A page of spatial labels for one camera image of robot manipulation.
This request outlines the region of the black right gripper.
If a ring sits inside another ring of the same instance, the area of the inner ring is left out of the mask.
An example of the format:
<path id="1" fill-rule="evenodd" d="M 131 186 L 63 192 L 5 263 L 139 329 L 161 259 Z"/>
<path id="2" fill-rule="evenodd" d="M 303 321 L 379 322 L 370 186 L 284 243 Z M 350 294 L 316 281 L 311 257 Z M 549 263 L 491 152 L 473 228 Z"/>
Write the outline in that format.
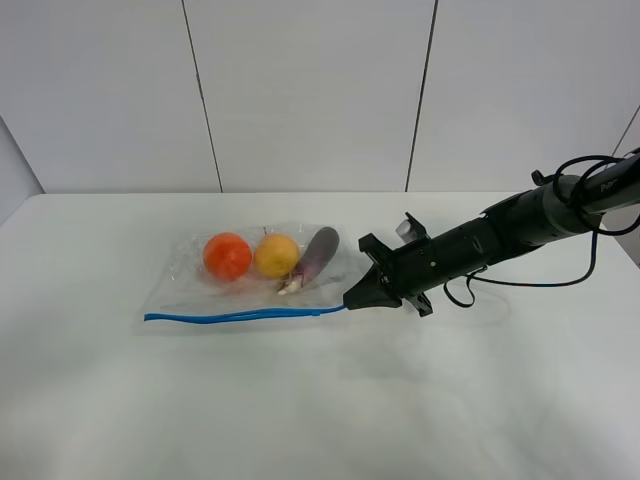
<path id="1" fill-rule="evenodd" d="M 484 267 L 500 251 L 500 240 L 484 218 L 466 222 L 439 236 L 423 228 L 413 242 L 391 249 L 375 235 L 359 239 L 372 266 L 343 295 L 348 310 L 399 308 L 407 301 L 422 317 L 433 312 L 426 292 Z"/>

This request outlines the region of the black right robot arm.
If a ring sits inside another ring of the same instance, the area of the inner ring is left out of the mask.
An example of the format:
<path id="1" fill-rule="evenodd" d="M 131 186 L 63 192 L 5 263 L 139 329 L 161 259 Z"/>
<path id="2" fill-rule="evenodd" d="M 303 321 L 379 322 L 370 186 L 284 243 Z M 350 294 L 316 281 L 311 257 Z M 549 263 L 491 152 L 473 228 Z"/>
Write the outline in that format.
<path id="1" fill-rule="evenodd" d="M 348 310 L 399 308 L 410 303 L 432 313 L 427 291 L 463 278 L 481 280 L 492 265 L 531 253 L 561 239 L 605 235 L 605 213 L 639 202 L 639 152 L 624 157 L 589 155 L 562 164 L 554 174 L 534 171 L 534 189 L 515 194 L 481 216 L 431 237 L 413 216 L 400 226 L 404 245 L 390 249 L 374 235 L 359 241 L 372 262 L 343 296 Z"/>

